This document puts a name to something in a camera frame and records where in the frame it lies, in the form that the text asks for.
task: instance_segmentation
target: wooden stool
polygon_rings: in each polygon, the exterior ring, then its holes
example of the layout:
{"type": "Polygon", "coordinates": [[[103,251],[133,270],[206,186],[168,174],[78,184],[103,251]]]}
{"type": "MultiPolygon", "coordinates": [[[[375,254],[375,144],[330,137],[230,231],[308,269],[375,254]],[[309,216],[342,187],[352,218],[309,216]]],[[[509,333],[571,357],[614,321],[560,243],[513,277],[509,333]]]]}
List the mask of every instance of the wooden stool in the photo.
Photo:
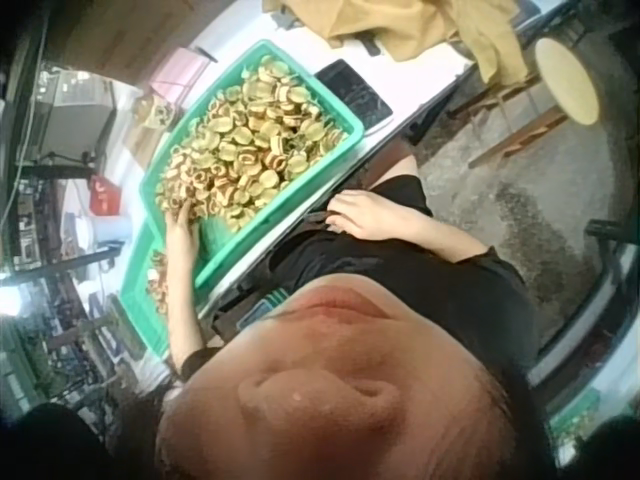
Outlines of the wooden stool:
{"type": "MultiPolygon", "coordinates": [[[[494,92],[494,98],[491,98],[491,92],[489,92],[484,94],[482,98],[476,97],[460,107],[468,112],[474,132],[477,132],[474,116],[480,110],[491,110],[495,107],[500,107],[510,132],[504,140],[471,161],[469,163],[470,169],[483,165],[494,157],[509,158],[515,155],[558,125],[561,125],[567,118],[571,118],[581,125],[593,125],[598,121],[600,103],[596,89],[589,78],[589,74],[573,52],[555,40],[543,38],[536,43],[535,58],[539,75],[531,75],[524,85],[494,92]],[[545,112],[538,111],[529,92],[529,88],[540,81],[545,83],[557,102],[557,105],[545,112]],[[509,121],[504,102],[523,91],[526,92],[529,98],[532,109],[536,113],[536,118],[523,127],[514,130],[509,121]]],[[[476,133],[476,136],[481,141],[479,134],[476,133]]]]}

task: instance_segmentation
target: floor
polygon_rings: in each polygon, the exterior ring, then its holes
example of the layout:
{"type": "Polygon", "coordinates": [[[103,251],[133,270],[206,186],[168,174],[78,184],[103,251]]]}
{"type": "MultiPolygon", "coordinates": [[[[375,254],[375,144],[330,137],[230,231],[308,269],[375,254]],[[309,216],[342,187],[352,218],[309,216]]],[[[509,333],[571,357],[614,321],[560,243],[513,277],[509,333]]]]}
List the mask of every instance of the floor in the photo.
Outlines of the floor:
{"type": "MultiPolygon", "coordinates": [[[[467,164],[486,149],[481,143],[493,145],[508,134],[497,109],[477,119],[476,133],[443,116],[416,148],[436,216],[494,245],[524,277],[540,307],[541,345],[565,324],[599,273],[586,223],[624,219],[637,184],[637,153],[629,141],[637,128],[637,80],[609,43],[611,30],[598,27],[575,49],[600,96],[596,125],[568,121],[508,161],[473,170],[467,164]]],[[[553,105],[546,87],[531,93],[540,111],[553,105]]],[[[506,110],[516,126],[534,116],[525,94],[506,110]]]]}

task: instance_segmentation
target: brown fabric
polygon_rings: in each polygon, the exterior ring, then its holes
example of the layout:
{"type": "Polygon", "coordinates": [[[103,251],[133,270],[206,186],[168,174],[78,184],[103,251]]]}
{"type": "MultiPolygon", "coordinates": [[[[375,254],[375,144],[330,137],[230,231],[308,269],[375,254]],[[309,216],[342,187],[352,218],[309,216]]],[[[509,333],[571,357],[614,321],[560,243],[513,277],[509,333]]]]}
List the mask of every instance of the brown fabric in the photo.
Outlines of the brown fabric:
{"type": "Polygon", "coordinates": [[[373,30],[396,61],[409,60],[458,33],[476,57],[486,83],[509,85],[527,75],[511,27],[514,0],[263,0],[286,5],[331,45],[373,30]]]}

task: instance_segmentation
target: green plastic basket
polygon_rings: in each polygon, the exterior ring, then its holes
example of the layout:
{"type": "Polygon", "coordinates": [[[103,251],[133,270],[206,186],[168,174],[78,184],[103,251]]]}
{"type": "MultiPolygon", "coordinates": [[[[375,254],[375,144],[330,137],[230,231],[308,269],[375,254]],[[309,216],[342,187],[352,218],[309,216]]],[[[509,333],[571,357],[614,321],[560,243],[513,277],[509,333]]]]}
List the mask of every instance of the green plastic basket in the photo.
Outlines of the green plastic basket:
{"type": "Polygon", "coordinates": [[[156,154],[142,181],[140,194],[148,213],[148,221],[154,235],[162,239],[162,243],[165,238],[165,223],[164,216],[155,203],[155,191],[169,161],[171,147],[180,144],[188,136],[189,123],[206,114],[209,103],[218,90],[239,85],[242,82],[242,70],[245,67],[256,67],[265,55],[278,58],[297,73],[305,86],[312,92],[313,98],[332,116],[336,124],[348,134],[348,137],[329,152],[322,161],[292,182],[240,232],[231,233],[221,219],[214,218],[204,222],[202,228],[204,251],[202,254],[206,257],[206,262],[203,268],[198,271],[197,288],[207,283],[215,284],[218,282],[275,225],[325,185],[340,167],[340,162],[364,136],[362,122],[338,97],[273,43],[268,40],[259,41],[240,56],[189,109],[164,146],[156,154]]]}
{"type": "MultiPolygon", "coordinates": [[[[147,271],[151,267],[151,254],[154,250],[164,251],[164,246],[160,239],[154,236],[151,226],[145,223],[131,252],[119,298],[129,321],[144,344],[162,358],[169,348],[167,322],[156,312],[155,303],[146,292],[147,271]]],[[[205,284],[196,291],[196,303],[205,300],[210,286],[205,284]]]]}

